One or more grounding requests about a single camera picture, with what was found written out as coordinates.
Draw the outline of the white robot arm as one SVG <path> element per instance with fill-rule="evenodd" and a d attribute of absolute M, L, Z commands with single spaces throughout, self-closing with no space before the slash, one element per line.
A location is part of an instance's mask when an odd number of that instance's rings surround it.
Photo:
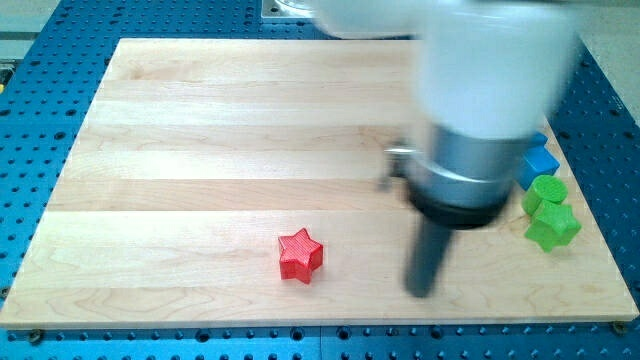
<path fill-rule="evenodd" d="M 316 26 L 342 39 L 412 36 L 420 115 L 386 151 L 421 223 L 406 289 L 426 297 L 453 234 L 507 203 L 542 115 L 563 93 L 576 25 L 562 1 L 315 1 Z"/>

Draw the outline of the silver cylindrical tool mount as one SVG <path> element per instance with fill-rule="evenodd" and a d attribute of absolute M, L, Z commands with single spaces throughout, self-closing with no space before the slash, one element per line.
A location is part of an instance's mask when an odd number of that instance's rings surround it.
<path fill-rule="evenodd" d="M 430 122 L 401 128 L 384 149 L 378 189 L 405 181 L 405 199 L 429 223 L 452 230 L 494 221 L 509 198 L 531 131 L 488 137 Z"/>

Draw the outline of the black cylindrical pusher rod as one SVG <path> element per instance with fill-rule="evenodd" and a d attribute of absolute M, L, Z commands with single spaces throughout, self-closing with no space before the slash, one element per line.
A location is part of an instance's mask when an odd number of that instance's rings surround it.
<path fill-rule="evenodd" d="M 420 218 L 404 276 L 405 288 L 412 296 L 427 297 L 435 288 L 452 234 L 452 229 Z"/>

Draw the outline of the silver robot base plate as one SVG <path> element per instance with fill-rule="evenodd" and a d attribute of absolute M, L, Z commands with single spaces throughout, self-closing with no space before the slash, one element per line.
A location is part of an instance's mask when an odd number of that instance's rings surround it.
<path fill-rule="evenodd" d="M 269 20 L 313 17 L 309 0 L 261 0 L 261 17 Z"/>

